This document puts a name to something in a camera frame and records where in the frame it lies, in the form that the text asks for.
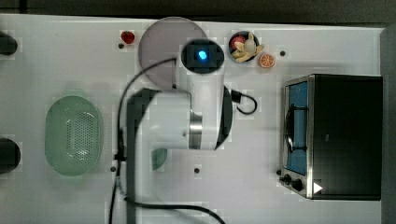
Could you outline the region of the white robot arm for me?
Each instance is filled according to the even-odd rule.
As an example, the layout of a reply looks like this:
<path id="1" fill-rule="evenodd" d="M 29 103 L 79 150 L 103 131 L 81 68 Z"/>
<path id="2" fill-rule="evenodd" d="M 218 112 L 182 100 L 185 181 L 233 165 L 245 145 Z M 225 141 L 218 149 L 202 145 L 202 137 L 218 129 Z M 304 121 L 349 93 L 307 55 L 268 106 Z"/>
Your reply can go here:
<path id="1" fill-rule="evenodd" d="M 216 213 L 197 205 L 155 204 L 138 200 L 149 185 L 154 154 L 169 149 L 215 150 L 233 122 L 231 95 L 224 85 L 224 52 L 210 39 L 193 39 L 170 60 L 171 88 L 144 88 L 127 102 L 127 224 L 138 224 L 138 208 Z"/>

